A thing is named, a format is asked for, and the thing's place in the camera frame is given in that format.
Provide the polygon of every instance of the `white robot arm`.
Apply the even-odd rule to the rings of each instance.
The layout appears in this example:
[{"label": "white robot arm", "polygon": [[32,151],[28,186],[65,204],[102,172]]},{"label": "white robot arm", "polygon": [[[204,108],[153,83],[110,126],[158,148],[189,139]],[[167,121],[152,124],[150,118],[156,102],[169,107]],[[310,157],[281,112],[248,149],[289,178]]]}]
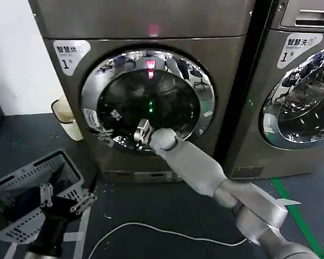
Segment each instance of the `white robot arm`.
[{"label": "white robot arm", "polygon": [[149,145],[157,155],[197,193],[227,208],[241,206],[236,225],[251,242],[262,246],[273,259],[318,259],[308,248],[288,242],[280,233],[288,210],[252,183],[228,179],[222,167],[194,144],[177,137],[172,129],[153,131],[142,120],[134,138]]}]

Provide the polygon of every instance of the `washing machine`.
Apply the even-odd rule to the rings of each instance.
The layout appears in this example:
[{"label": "washing machine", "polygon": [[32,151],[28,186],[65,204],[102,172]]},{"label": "washing machine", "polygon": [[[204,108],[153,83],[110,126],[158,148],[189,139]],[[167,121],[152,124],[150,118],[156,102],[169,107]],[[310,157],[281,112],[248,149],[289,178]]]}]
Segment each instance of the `washing machine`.
[{"label": "washing machine", "polygon": [[324,163],[324,1],[279,1],[264,34],[224,169],[238,179],[315,173]]},{"label": "washing machine", "polygon": [[141,119],[213,155],[253,0],[30,0],[93,158],[109,182],[177,181],[137,144]]}]

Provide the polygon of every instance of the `dark gray floor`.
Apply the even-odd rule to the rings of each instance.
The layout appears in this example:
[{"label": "dark gray floor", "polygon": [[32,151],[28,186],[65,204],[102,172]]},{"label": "dark gray floor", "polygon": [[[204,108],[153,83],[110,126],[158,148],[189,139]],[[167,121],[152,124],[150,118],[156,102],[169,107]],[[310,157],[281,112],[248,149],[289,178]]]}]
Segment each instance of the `dark gray floor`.
[{"label": "dark gray floor", "polygon": [[[96,172],[96,165],[91,161],[85,144],[69,139],[52,114],[7,117],[0,128],[0,178],[59,148],[72,158],[84,176],[85,185],[88,185]],[[291,198],[302,202],[298,209],[324,249],[324,168],[319,174],[282,181]],[[257,184],[279,197],[270,181],[259,181]],[[94,244],[109,230],[130,221],[223,242],[242,239],[230,210],[220,208],[210,198],[198,195],[184,183],[107,185],[101,182],[97,195],[99,199],[91,210],[83,258],[88,257]],[[288,240],[307,245],[291,216],[288,216],[282,232]],[[0,258],[8,247],[9,244],[0,242]],[[23,258],[24,249],[18,248],[15,258]],[[72,245],[67,244],[65,257],[70,258],[73,254],[71,250]],[[127,257],[266,258],[259,247],[248,242],[235,248],[222,247],[135,226],[110,236],[99,246],[93,258]]]}]

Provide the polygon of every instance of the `white wall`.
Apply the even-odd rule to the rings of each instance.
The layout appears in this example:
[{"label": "white wall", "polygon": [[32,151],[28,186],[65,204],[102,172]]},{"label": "white wall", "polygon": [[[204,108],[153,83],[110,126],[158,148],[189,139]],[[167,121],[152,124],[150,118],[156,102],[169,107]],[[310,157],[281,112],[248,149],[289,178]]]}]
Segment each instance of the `white wall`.
[{"label": "white wall", "polygon": [[28,0],[0,0],[0,105],[6,115],[51,112],[63,95]]}]

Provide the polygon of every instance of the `red indicator light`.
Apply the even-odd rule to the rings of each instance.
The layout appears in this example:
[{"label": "red indicator light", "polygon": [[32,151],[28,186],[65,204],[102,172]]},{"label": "red indicator light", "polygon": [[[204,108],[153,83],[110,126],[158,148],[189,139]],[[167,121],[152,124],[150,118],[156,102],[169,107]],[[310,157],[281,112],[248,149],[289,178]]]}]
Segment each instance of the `red indicator light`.
[{"label": "red indicator light", "polygon": [[155,68],[155,60],[148,60],[148,61],[146,62],[146,67],[147,67],[148,69],[154,69],[154,68]]},{"label": "red indicator light", "polygon": [[149,79],[153,78],[153,70],[148,70]]}]

